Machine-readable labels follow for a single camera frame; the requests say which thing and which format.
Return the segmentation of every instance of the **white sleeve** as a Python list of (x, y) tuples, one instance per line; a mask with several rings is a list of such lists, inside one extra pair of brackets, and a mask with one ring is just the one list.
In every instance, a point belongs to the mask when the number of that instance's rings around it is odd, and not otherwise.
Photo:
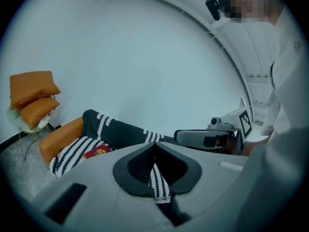
[(269, 136), (274, 131), (274, 122), (278, 117), (280, 111), (280, 103), (277, 99), (267, 109), (267, 114), (261, 129), (260, 134), (262, 136)]

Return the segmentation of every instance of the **red book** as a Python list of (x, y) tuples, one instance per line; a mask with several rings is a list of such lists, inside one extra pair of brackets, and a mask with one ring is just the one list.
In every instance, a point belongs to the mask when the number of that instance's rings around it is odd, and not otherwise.
[(108, 148), (106, 145), (100, 145), (90, 151), (88, 151), (87, 153), (83, 154), (82, 157), (84, 160), (90, 158), (90, 157), (94, 157), (94, 156), (98, 156), (98, 155), (102, 155), (108, 152), (112, 152), (112, 150), (110, 148)]

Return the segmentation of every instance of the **white wall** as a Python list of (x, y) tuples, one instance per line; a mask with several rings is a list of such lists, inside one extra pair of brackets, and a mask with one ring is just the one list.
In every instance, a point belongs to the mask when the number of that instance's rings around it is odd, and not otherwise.
[(8, 31), (0, 66), (0, 142), (17, 133), (5, 114), (9, 76), (22, 72), (52, 70), (61, 125), (94, 109), (172, 136), (206, 128), (247, 98), (204, 29), (157, 0), (32, 0)]
[[(277, 34), (275, 28), (270, 23), (233, 23), (229, 18), (215, 21), (205, 5), (205, 0), (165, 0), (191, 16), (196, 18), (204, 25), (223, 44), (233, 61), (235, 62), (239, 73), (244, 80), (249, 94), (250, 102), (254, 105), (264, 103), (269, 98), (269, 87), (252, 86), (249, 77), (267, 77), (269, 67), (275, 58), (278, 48)], [(265, 116), (266, 110), (260, 110), (255, 106), (249, 110), (249, 117), (255, 121), (263, 122), (258, 119), (258, 115)]]

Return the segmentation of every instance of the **orange cushion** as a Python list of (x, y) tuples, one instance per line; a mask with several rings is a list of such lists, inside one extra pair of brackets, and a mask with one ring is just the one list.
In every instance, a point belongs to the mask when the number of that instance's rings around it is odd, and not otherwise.
[(60, 94), (51, 71), (27, 72), (10, 76), (11, 110), (41, 97)]
[(50, 111), (59, 105), (60, 103), (55, 99), (51, 97), (45, 97), (20, 107), (18, 110), (21, 117), (32, 130), (45, 115), (47, 115)]

